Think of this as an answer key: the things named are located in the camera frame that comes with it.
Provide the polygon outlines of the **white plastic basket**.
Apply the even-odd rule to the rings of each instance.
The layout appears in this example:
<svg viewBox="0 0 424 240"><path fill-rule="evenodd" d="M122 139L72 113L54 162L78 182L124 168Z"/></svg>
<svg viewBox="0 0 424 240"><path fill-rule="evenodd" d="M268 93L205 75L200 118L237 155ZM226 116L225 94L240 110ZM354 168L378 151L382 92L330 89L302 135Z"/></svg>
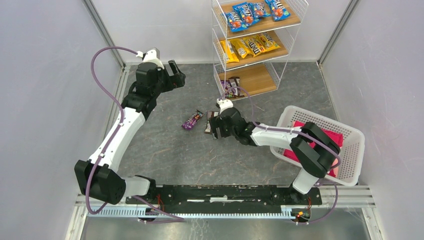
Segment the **white plastic basket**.
<svg viewBox="0 0 424 240"><path fill-rule="evenodd" d="M354 127L294 105L284 109L277 126L291 128L296 121L313 122L323 130L342 134L343 143L339 153L341 164L338 167L338 174L336 177L326 175L325 179L348 187L356 185L361 174L365 151L364 134Z"/></svg>

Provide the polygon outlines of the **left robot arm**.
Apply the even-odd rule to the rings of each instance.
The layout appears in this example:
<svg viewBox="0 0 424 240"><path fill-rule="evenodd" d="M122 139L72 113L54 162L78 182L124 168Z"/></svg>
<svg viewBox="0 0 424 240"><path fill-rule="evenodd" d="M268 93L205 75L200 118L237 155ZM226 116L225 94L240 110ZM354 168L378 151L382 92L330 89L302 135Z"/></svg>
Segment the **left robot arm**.
<svg viewBox="0 0 424 240"><path fill-rule="evenodd" d="M80 191L87 199L116 205L123 198L146 195L153 186L151 178L121 177L117 172L129 143L156 107L159 95L185 85L186 76L176 62L169 60L168 65L172 75L154 62L138 65L136 80L120 104L123 112L89 160L75 164Z"/></svg>

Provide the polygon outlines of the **top wooden shelf board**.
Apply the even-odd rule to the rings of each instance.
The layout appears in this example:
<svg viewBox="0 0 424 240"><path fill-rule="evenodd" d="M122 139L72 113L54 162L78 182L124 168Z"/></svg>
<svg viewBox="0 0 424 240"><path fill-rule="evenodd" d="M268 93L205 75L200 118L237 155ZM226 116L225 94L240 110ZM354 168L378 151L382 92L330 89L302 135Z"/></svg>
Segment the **top wooden shelf board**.
<svg viewBox="0 0 424 240"><path fill-rule="evenodd" d="M290 13L289 17L279 21L275 21L271 16L265 17L259 20L258 23L249 26L245 30L239 32L231 32L228 26L225 13L232 11L232 6L239 4L240 2L240 0L211 1L211 11L215 21L215 23L213 24L213 28L215 30L219 30L219 32L226 39L238 38L300 25L309 6L309 4L305 0L282 0L282 5Z"/></svg>

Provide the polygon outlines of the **yellow candy bag bottom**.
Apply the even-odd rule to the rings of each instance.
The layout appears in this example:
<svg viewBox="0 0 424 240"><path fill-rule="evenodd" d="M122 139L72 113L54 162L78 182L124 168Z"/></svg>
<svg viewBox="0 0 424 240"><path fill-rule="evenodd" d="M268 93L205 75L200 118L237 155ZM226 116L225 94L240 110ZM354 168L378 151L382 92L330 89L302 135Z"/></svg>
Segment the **yellow candy bag bottom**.
<svg viewBox="0 0 424 240"><path fill-rule="evenodd" d="M251 49L253 53L252 56L254 58L265 53L265 47L255 36L243 37L242 39L246 43L246 45Z"/></svg>

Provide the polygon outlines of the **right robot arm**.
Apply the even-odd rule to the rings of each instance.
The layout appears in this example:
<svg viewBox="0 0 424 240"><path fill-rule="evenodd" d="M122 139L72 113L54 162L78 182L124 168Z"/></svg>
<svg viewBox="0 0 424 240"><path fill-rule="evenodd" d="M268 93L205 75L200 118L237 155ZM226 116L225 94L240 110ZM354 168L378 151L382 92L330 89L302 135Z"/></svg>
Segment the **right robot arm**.
<svg viewBox="0 0 424 240"><path fill-rule="evenodd" d="M331 170L341 151L319 126L306 122L299 127L268 126L246 121L235 107L220 111L209 119L215 139L233 137L246 146L270 146L287 149L298 159L301 170L291 188L305 195Z"/></svg>

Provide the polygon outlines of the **brown candy bar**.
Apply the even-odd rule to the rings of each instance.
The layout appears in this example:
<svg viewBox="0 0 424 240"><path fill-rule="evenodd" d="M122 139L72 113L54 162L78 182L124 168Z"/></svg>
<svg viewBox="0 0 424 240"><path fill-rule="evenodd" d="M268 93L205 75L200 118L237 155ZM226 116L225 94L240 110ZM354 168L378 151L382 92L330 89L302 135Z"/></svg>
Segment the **brown candy bar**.
<svg viewBox="0 0 424 240"><path fill-rule="evenodd" d="M217 115L219 115L219 112L218 111L207 111L206 112L206 116L207 116L207 121L206 121L206 127L205 127L205 130L204 130L204 133L205 134L211 134L211 123L210 123L210 120L213 118L213 117L215 117L215 116L217 116Z"/></svg>
<svg viewBox="0 0 424 240"><path fill-rule="evenodd" d="M229 83L232 87L233 95L236 98L243 98L245 95L243 94L243 91L239 89L240 87L240 78L238 76L233 76L228 78Z"/></svg>

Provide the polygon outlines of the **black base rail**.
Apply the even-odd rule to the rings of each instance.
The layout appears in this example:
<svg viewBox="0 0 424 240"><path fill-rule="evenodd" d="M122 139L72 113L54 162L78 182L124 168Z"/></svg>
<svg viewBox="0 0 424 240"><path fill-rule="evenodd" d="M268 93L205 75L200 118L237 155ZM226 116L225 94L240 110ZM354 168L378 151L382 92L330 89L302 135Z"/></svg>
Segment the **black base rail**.
<svg viewBox="0 0 424 240"><path fill-rule="evenodd" d="M271 214L282 206L308 207L323 203L313 187L301 194L286 185L162 185L143 199L160 204L169 214Z"/></svg>

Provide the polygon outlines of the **purple candy bag on floor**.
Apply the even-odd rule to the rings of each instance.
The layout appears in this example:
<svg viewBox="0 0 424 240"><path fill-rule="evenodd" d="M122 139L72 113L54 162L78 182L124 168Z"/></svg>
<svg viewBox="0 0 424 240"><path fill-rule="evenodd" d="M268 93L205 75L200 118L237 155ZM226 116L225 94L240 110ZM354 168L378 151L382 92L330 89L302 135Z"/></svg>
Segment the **purple candy bag on floor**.
<svg viewBox="0 0 424 240"><path fill-rule="evenodd" d="M204 113L198 109L186 120L181 127L184 130L192 130L193 127L202 119Z"/></svg>

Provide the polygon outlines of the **yellow candy bag top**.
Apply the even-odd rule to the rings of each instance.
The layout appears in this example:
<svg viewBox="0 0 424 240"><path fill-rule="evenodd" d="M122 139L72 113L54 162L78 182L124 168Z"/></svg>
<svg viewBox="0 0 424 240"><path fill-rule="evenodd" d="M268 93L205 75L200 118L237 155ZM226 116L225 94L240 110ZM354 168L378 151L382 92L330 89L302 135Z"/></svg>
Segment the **yellow candy bag top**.
<svg viewBox="0 0 424 240"><path fill-rule="evenodd" d="M220 44L224 51L225 62L228 63L238 63L240 60L238 59L236 53L234 52L232 45L227 40L221 40Z"/></svg>

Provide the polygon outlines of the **yellow candy bag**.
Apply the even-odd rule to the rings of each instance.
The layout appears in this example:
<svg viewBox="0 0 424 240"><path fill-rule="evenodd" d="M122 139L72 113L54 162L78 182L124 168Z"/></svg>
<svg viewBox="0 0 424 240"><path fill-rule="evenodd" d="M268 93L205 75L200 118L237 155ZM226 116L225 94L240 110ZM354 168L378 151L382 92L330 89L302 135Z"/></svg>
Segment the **yellow candy bag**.
<svg viewBox="0 0 424 240"><path fill-rule="evenodd" d="M224 51L225 62L228 63L238 63L240 60L238 59L236 53L234 52L232 45L227 40L221 40L220 44Z"/></svg>
<svg viewBox="0 0 424 240"><path fill-rule="evenodd" d="M252 56L254 58L265 53L265 47L255 36L243 37L242 39L246 43L246 45L251 49L253 53Z"/></svg>
<svg viewBox="0 0 424 240"><path fill-rule="evenodd" d="M267 32L259 33L255 35L255 37L264 46L265 52L277 50L281 47L280 45L277 44L276 41L273 40L273 38Z"/></svg>
<svg viewBox="0 0 424 240"><path fill-rule="evenodd" d="M243 39L241 38L232 38L229 40L234 49L237 51L238 55L244 59L249 55L252 55L252 50L246 45Z"/></svg>

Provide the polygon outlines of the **bottom wooden shelf board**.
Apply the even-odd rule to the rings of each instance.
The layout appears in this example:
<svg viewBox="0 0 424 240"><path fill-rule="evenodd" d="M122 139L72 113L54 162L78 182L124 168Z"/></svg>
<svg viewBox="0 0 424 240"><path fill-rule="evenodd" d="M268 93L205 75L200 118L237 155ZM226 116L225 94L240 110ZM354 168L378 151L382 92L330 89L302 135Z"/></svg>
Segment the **bottom wooden shelf board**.
<svg viewBox="0 0 424 240"><path fill-rule="evenodd" d="M225 91L222 81L231 77L240 78L240 85L251 96L260 95L278 89L281 76L277 73L271 62L258 63L233 70L223 70L220 64L213 66L213 76L220 94Z"/></svg>

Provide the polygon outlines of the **wooden shelf board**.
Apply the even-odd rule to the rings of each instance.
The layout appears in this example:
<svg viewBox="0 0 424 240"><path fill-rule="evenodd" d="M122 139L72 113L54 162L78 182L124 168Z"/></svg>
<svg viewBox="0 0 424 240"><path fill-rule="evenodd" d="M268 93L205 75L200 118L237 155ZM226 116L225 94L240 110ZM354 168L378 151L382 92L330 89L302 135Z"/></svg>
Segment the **wooden shelf board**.
<svg viewBox="0 0 424 240"><path fill-rule="evenodd" d="M221 38L219 39L217 37L217 34L215 32L212 33L212 42L213 42L213 46L216 52L216 56L214 57L214 61L215 64L220 64L223 68L224 71L229 71L229 70L235 70L235 69L239 69L239 68L244 68L247 66L251 66L254 64L258 64L258 63L262 63L262 62L266 62L266 61L270 61L270 60L274 60L274 59L278 59L278 58L282 58L285 56L289 55L289 49L287 49L286 47L290 47L291 44L293 43L293 38L288 34L288 41L285 40L280 40L279 36L276 34L276 32L274 30L270 30L270 31L266 31L265 33L268 33L272 39L278 44L280 45L279 49L273 50L273 51L269 51L269 52L264 52L256 57L253 57L253 55L249 55L246 58L241 58L239 56L239 54L237 53L237 51L235 50L235 48L232 46L232 49L234 50L236 56L239 59L239 62L232 62L232 63L226 63L226 58L225 58L225 54L223 51L223 48L220 44L220 41L229 41L230 39L227 38ZM260 34L260 33L256 33L256 34L251 34L251 35L247 35L244 37L255 37L255 35ZM236 37L233 39L243 39L244 37Z"/></svg>
<svg viewBox="0 0 424 240"><path fill-rule="evenodd" d="M240 85L251 96L260 95L278 89L281 76L277 73L271 62L258 63L233 70L223 70L220 64L213 66L213 76L220 94L225 91L222 81L231 77L240 78Z"/></svg>
<svg viewBox="0 0 424 240"><path fill-rule="evenodd" d="M309 6L309 4L305 0L282 0L282 5L290 13L289 17L279 21L275 21L271 16L265 17L259 20L258 23L249 26L245 30L239 32L231 32L228 26L225 13L232 11L232 6L239 4L240 2L240 0L211 1L211 11L215 21L215 23L213 24L213 28L215 30L219 30L219 32L226 39L238 38L300 25Z"/></svg>

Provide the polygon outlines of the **middle wooden shelf board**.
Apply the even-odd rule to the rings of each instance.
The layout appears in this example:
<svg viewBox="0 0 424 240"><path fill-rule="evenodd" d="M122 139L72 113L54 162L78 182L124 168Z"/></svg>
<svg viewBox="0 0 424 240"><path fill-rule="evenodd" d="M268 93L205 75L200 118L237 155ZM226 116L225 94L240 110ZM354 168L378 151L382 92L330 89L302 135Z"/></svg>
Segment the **middle wooden shelf board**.
<svg viewBox="0 0 424 240"><path fill-rule="evenodd" d="M288 41L285 40L280 40L279 36L276 34L276 32L274 30L270 30L270 31L266 31L265 33L268 33L272 39L278 44L280 45L279 49L273 50L273 51L269 51L269 52L264 52L256 57L253 57L253 55L249 55L246 58L241 58L239 56L239 54L237 53L237 51L235 50L235 48L232 46L232 49L234 50L236 56L239 59L239 62L232 62L232 63L226 63L226 58L225 58L225 54L223 51L223 48L220 44L220 41L229 41L230 39L227 38L221 38L219 39L217 37L217 34L215 32L212 33L212 42L213 42L213 46L216 52L216 56L214 57L214 61L215 64L220 64L223 68L224 71L229 71L229 70L235 70L235 69L239 69L239 68L244 68L247 66L251 66L254 64L258 64L258 63L262 63L262 62L266 62L266 61L270 61L270 60L274 60L274 59L278 59L278 58L282 58L285 56L289 55L289 49L287 49L286 47L290 47L291 44L293 43L293 38L288 34ZM256 33L256 34L251 34L251 35L247 35L244 37L255 37L255 35L260 34L260 33ZM236 37L233 39L243 39L244 37Z"/></svg>

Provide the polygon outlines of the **blue candy bag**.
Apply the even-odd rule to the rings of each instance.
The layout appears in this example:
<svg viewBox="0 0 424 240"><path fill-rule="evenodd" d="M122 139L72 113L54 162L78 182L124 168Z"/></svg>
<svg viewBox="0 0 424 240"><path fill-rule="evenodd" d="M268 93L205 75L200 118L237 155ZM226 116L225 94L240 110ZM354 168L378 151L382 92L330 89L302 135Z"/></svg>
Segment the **blue candy bag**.
<svg viewBox="0 0 424 240"><path fill-rule="evenodd" d="M247 2L242 2L232 6L232 9L239 15L242 23L246 27L257 24L260 20L255 17L253 11L249 7Z"/></svg>
<svg viewBox="0 0 424 240"><path fill-rule="evenodd" d="M275 22L285 20L291 16L280 0L265 0L265 3L268 5L272 19Z"/></svg>
<svg viewBox="0 0 424 240"><path fill-rule="evenodd" d="M225 12L224 16L232 33L241 32L248 28L235 11Z"/></svg>
<svg viewBox="0 0 424 240"><path fill-rule="evenodd" d="M255 19L262 19L270 16L270 14L267 13L265 9L264 2L248 2L247 4L251 10L252 16Z"/></svg>

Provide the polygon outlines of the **purple candy bag on shelf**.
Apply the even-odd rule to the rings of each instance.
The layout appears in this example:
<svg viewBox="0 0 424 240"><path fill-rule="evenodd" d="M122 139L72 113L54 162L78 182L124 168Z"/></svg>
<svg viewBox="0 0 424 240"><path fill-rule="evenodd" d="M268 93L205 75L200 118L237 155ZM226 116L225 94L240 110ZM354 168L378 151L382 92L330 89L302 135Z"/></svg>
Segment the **purple candy bag on shelf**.
<svg viewBox="0 0 424 240"><path fill-rule="evenodd" d="M235 98L235 94L234 94L233 90L231 89L232 85L231 85L230 81L229 80L221 80L220 82L221 82L221 85L224 89L225 98L226 99Z"/></svg>

